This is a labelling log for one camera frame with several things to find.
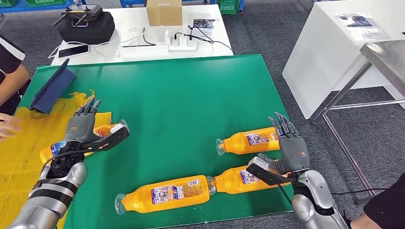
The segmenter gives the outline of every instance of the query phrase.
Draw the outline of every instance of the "black case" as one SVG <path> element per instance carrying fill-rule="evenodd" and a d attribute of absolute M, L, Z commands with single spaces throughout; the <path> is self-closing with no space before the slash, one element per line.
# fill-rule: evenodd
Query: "black case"
<path fill-rule="evenodd" d="M 72 20 L 63 20 L 58 31 L 65 42 L 101 44 L 110 41 L 115 29 L 114 18 L 109 12 L 103 12 L 97 19 L 88 22 L 87 27 L 74 27 Z"/>

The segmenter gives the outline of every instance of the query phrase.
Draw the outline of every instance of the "silver robotic arm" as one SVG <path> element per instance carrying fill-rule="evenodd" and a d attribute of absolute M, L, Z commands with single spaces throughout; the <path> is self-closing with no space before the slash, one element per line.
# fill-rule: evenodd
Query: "silver robotic arm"
<path fill-rule="evenodd" d="M 55 229 L 87 177 L 84 153 L 110 150 L 129 136 L 124 120 L 114 126 L 109 135 L 96 136 L 93 128 L 100 101 L 91 106 L 93 100 L 90 99 L 69 119 L 66 145 L 58 155 L 44 163 L 38 182 L 8 229 Z"/>
<path fill-rule="evenodd" d="M 309 169 L 309 155 L 303 138 L 290 121 L 277 112 L 275 114 L 280 125 L 269 119 L 278 135 L 281 158 L 275 161 L 258 154 L 246 170 L 269 185 L 278 184 L 306 228 L 348 229 L 325 179 L 318 171 Z M 280 185 L 285 182 L 291 182 L 294 189 L 292 200 Z"/>

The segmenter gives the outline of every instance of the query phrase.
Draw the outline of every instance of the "green mat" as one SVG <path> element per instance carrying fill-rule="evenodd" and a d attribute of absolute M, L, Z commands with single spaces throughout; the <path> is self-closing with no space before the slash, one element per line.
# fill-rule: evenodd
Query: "green mat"
<path fill-rule="evenodd" d="M 286 115 L 260 55 L 75 65 L 77 78 L 64 93 L 95 90 L 100 112 L 123 118 L 130 137 L 113 150 L 87 157 L 88 177 L 71 204 L 65 229 L 139 229 L 291 211 L 278 188 L 216 193 L 200 205 L 118 215 L 114 199 L 146 184 L 194 175 L 217 176 L 247 165 L 255 154 L 218 156 L 216 138 L 270 126 Z M 57 69 L 40 67 L 24 96 L 30 99 Z M 267 152 L 271 158 L 279 151 Z M 285 187 L 292 196 L 291 186 Z"/>

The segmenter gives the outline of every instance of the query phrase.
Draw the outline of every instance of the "plastic bin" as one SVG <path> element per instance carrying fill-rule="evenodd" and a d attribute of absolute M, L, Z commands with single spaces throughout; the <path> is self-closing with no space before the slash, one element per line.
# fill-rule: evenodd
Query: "plastic bin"
<path fill-rule="evenodd" d="M 18 0 L 0 0 L 0 7 L 14 6 Z"/>
<path fill-rule="evenodd" d="M 218 6 L 221 14 L 237 14 L 239 0 L 218 0 Z"/>
<path fill-rule="evenodd" d="M 66 0 L 25 0 L 30 7 L 65 4 Z"/>

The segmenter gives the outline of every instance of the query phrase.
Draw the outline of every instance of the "juice bottle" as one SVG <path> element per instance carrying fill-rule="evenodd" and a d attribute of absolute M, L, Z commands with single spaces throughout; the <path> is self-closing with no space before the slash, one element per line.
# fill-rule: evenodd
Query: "juice bottle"
<path fill-rule="evenodd" d="M 224 153 L 250 154 L 270 150 L 278 150 L 278 137 L 274 127 L 239 132 L 225 140 L 216 140 L 219 155 Z"/>
<path fill-rule="evenodd" d="M 104 137 L 110 134 L 111 128 L 113 128 L 117 124 L 110 124 L 110 125 L 102 125 L 97 128 L 93 129 L 93 133 L 99 137 Z M 59 154 L 59 150 L 66 145 L 64 140 L 52 144 L 50 147 L 46 147 L 45 149 L 39 152 L 39 156 L 41 157 L 42 163 L 45 163 L 51 157 L 54 157 Z M 85 153 L 85 156 L 91 155 L 93 153 Z"/>
<path fill-rule="evenodd" d="M 217 192 L 238 194 L 277 187 L 276 184 L 268 185 L 246 171 L 247 166 L 230 168 L 221 175 L 214 177 Z"/>
<path fill-rule="evenodd" d="M 216 192 L 238 194 L 269 186 L 246 171 L 246 166 L 231 168 L 216 177 L 198 175 L 145 185 L 129 194 L 118 194 L 115 210 L 148 213 L 207 202 Z"/>

